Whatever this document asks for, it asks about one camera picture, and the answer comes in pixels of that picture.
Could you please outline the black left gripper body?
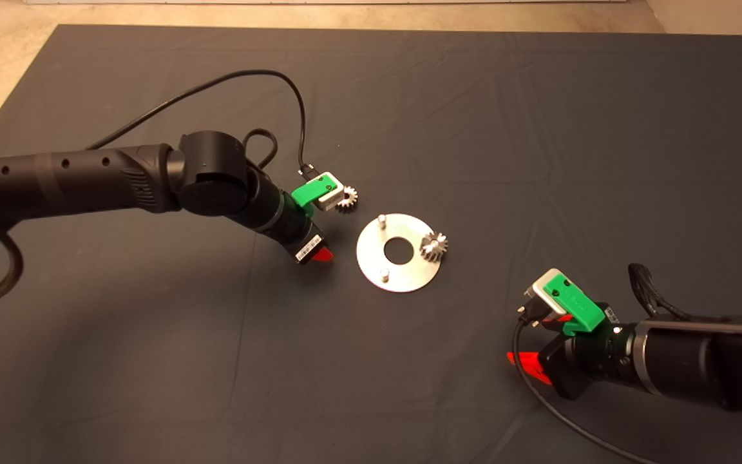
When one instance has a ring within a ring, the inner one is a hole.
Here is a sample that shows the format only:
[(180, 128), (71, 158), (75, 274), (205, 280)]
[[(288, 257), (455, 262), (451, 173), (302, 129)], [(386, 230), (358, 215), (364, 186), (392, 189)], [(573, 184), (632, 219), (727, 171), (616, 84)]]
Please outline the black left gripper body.
[(310, 262), (327, 241), (318, 226), (307, 226), (304, 232), (289, 241), (289, 254), (299, 265)]

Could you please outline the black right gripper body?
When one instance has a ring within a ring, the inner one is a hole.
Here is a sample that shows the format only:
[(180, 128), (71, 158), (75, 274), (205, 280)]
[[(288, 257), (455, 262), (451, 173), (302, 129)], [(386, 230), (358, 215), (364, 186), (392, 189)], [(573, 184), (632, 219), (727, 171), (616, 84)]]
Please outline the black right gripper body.
[(539, 350), (538, 362), (556, 393), (567, 400), (577, 400), (594, 383), (575, 360), (574, 338), (556, 335)]

